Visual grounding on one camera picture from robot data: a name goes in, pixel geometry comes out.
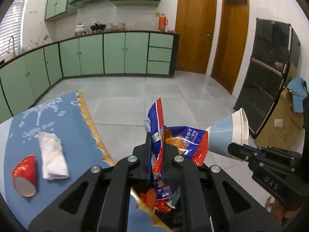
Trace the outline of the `person right hand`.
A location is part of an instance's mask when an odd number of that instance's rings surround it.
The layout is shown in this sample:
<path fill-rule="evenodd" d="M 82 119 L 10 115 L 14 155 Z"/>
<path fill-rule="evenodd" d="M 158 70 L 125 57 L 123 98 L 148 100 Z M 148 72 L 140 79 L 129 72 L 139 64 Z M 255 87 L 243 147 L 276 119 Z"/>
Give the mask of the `person right hand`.
<path fill-rule="evenodd" d="M 301 208 L 302 207 L 298 208 L 297 210 L 290 211 L 284 208 L 284 206 L 282 206 L 279 201 L 274 200 L 271 208 L 271 214 L 280 225 L 283 225 L 287 220 L 293 219 L 299 213 Z"/>

